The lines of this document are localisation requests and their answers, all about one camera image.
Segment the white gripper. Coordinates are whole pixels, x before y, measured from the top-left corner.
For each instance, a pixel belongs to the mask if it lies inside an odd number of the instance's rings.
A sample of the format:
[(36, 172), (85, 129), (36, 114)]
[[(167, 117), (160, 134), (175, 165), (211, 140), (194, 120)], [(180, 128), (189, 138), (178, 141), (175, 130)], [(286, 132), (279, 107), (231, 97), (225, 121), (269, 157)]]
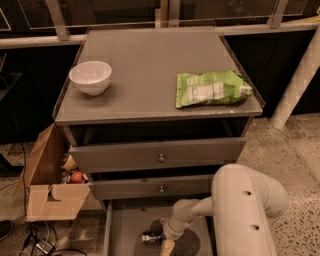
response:
[(186, 229), (186, 223), (175, 216), (161, 219), (165, 240), (162, 241), (160, 256), (170, 256), (178, 240)]

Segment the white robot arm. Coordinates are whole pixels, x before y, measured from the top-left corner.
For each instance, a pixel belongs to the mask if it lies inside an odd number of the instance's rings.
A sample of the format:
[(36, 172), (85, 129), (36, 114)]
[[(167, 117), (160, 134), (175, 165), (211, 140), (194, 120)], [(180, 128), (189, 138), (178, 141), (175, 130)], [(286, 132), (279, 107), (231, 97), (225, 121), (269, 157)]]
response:
[(217, 256), (277, 256), (268, 220), (288, 209), (287, 190), (274, 178), (241, 164), (219, 168), (211, 196), (181, 199), (163, 220), (160, 256), (170, 256), (178, 240), (196, 218), (211, 216)]

